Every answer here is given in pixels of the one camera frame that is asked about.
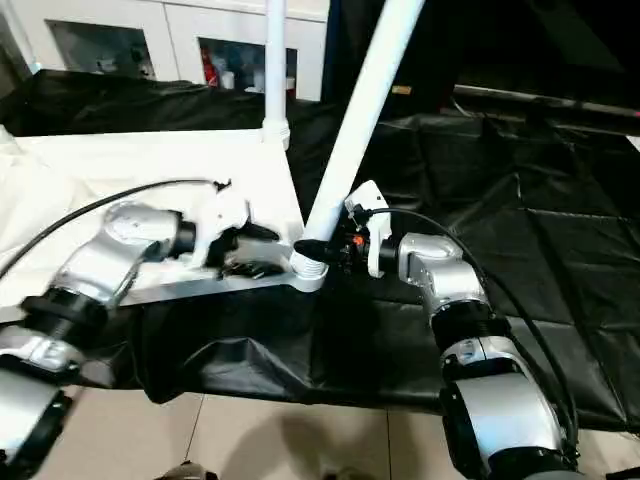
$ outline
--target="white pole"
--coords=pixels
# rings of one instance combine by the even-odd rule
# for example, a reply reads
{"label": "white pole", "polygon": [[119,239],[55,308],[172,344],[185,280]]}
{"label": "white pole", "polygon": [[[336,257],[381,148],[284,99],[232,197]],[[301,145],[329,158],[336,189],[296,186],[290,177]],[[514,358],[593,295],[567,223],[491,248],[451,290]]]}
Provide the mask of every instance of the white pole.
{"label": "white pole", "polygon": [[287,51],[284,40],[286,0],[267,0],[267,42],[265,61],[265,139],[281,139],[289,148],[286,112]]}
{"label": "white pole", "polygon": [[[424,3],[386,0],[303,238],[326,241],[333,235]],[[300,277],[319,277],[326,270],[325,264],[298,253],[290,262]]]}

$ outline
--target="black cable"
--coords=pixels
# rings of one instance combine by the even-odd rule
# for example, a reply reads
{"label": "black cable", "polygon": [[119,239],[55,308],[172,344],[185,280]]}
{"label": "black cable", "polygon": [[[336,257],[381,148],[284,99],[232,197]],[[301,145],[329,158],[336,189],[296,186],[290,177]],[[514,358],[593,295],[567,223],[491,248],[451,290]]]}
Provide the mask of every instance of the black cable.
{"label": "black cable", "polygon": [[111,202],[115,202],[116,200],[120,200],[122,198],[128,197],[130,195],[136,194],[138,192],[143,192],[145,190],[151,190],[153,188],[166,187],[169,185],[177,185],[177,184],[210,184],[214,185],[214,182],[211,180],[205,180],[201,178],[185,178],[185,179],[174,179],[174,180],[163,180],[161,182],[149,183],[147,185],[141,185],[139,187],[131,188],[129,190],[125,190],[124,192],[116,193],[109,197],[105,197],[103,199],[97,200],[89,205],[86,205],[78,210],[68,214],[67,216],[61,218],[57,222],[49,225],[43,231],[41,231],[38,235],[33,237],[29,243],[27,243],[24,247],[22,247],[16,254],[9,259],[7,263],[5,263],[2,268],[0,268],[0,281],[9,273],[9,271],[16,266],[16,264],[31,250],[33,250],[36,245],[42,242],[45,238],[51,235],[53,232],[63,227],[69,222],[72,222],[78,217],[85,215],[93,210],[96,210],[104,205],[107,205]]}
{"label": "black cable", "polygon": [[565,428],[567,429],[567,441],[571,445],[571,448],[575,450],[575,447],[578,444],[578,411],[576,408],[575,399],[573,397],[571,389],[569,388],[569,382],[556,356],[554,355],[553,351],[549,347],[549,344],[547,343],[544,336],[540,332],[540,329],[535,324],[533,319],[528,315],[528,313],[526,312],[526,310],[524,309],[520,301],[513,294],[513,292],[509,290],[509,288],[505,285],[505,283],[499,277],[497,277],[495,274],[491,272],[485,271],[480,266],[480,263],[473,256],[469,248],[462,242],[462,240],[460,240],[460,238],[458,238],[455,234],[453,234],[447,227],[445,227],[444,225],[441,225],[436,220],[430,217],[427,217],[426,215],[423,215],[418,212],[413,212],[411,210],[405,210],[402,208],[377,208],[374,210],[365,210],[361,213],[356,213],[356,216],[369,218],[379,213],[398,213],[402,215],[409,215],[409,216],[419,218],[425,223],[428,223],[433,229],[437,230],[439,233],[448,236],[460,248],[460,250],[462,250],[462,252],[466,257],[467,262],[476,271],[476,274],[478,275],[480,283],[482,284],[483,287],[485,287],[485,291],[488,290],[487,279],[490,278],[504,292],[504,294],[507,296],[509,301],[513,304],[514,308],[518,312],[518,315],[522,318],[527,328],[531,331],[531,334],[533,335],[534,339],[540,346],[540,349],[542,350],[544,356],[549,362],[549,365],[551,366],[551,370],[553,371],[553,374],[558,380],[560,388],[562,389],[565,402],[568,407],[568,412],[567,412],[567,410],[562,405],[559,406],[559,408],[561,409],[561,412],[566,417]]}

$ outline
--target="black tablecloth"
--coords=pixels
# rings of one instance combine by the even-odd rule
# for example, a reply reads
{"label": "black tablecloth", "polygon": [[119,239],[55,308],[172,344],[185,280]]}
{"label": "black tablecloth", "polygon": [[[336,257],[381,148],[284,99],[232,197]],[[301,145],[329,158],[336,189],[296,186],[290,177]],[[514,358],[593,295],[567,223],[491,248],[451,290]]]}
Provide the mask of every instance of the black tablecloth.
{"label": "black tablecloth", "polygon": [[[288,111],[307,215],[344,106]],[[0,103],[16,136],[258,128],[262,116],[260,96],[59,72]],[[581,426],[640,431],[639,160],[624,137],[542,121],[389,114],[356,185],[372,178],[391,205],[448,224],[507,281],[566,370]],[[494,296],[548,371],[513,307]],[[156,402],[196,391],[437,411],[441,385],[416,292],[336,272],[315,294],[274,287],[121,309],[93,357],[94,382],[143,387]]]}

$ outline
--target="white cabinet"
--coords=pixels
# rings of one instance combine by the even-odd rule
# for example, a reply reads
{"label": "white cabinet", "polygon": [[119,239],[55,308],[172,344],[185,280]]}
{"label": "white cabinet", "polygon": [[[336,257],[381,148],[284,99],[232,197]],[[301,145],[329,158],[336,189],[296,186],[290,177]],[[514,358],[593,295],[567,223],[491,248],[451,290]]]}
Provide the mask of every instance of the white cabinet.
{"label": "white cabinet", "polygon": [[[215,76],[225,88],[264,89],[264,14],[180,5],[166,11],[180,78],[210,83]],[[325,36],[326,23],[287,17],[287,83],[297,98],[320,100]]]}
{"label": "white cabinet", "polygon": [[[30,64],[264,88],[267,0],[9,1]],[[320,99],[329,3],[287,2],[287,88],[300,99]]]}
{"label": "white cabinet", "polygon": [[176,80],[164,6],[131,0],[12,0],[43,68]]}

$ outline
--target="tile floor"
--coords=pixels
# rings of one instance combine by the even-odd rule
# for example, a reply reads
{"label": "tile floor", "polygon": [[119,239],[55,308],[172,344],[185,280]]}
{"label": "tile floor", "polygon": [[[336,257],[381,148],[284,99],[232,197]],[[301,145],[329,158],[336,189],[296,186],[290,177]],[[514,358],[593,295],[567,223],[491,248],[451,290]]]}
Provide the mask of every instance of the tile floor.
{"label": "tile floor", "polygon": [[[630,435],[581,432],[582,471],[640,465]],[[87,389],[37,480],[151,480],[185,458],[222,480],[320,480],[353,467],[375,480],[458,480],[440,418],[186,394]]]}

